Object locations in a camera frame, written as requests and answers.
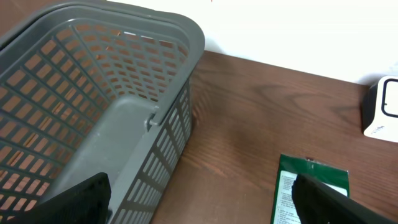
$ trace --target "black plastic piece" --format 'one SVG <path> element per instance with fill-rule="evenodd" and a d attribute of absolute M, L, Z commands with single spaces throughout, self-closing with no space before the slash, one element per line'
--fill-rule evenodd
<path fill-rule="evenodd" d="M 301 224 L 393 224 L 307 174 L 299 174 L 292 199 Z"/>
<path fill-rule="evenodd" d="M 371 125 L 373 122 L 374 113 L 376 110 L 377 86 L 378 83 L 371 86 L 369 91 L 363 97 L 361 105 L 362 131 L 369 127 L 369 125 Z"/>
<path fill-rule="evenodd" d="M 104 224 L 110 198 L 108 175 L 99 173 L 6 223 Z"/>

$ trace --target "white electronic device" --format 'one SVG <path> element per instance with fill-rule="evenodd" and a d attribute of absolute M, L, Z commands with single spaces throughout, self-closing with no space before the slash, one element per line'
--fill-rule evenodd
<path fill-rule="evenodd" d="M 362 103 L 363 134 L 398 142 L 398 77 L 381 78 L 366 93 Z"/>

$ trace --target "wood grain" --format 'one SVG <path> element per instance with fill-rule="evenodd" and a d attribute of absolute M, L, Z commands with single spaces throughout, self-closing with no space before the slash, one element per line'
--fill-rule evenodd
<path fill-rule="evenodd" d="M 398 145 L 361 133 L 368 89 L 205 52 L 195 127 L 153 223 L 269 223 L 279 156 L 349 170 L 351 198 L 398 221 Z"/>

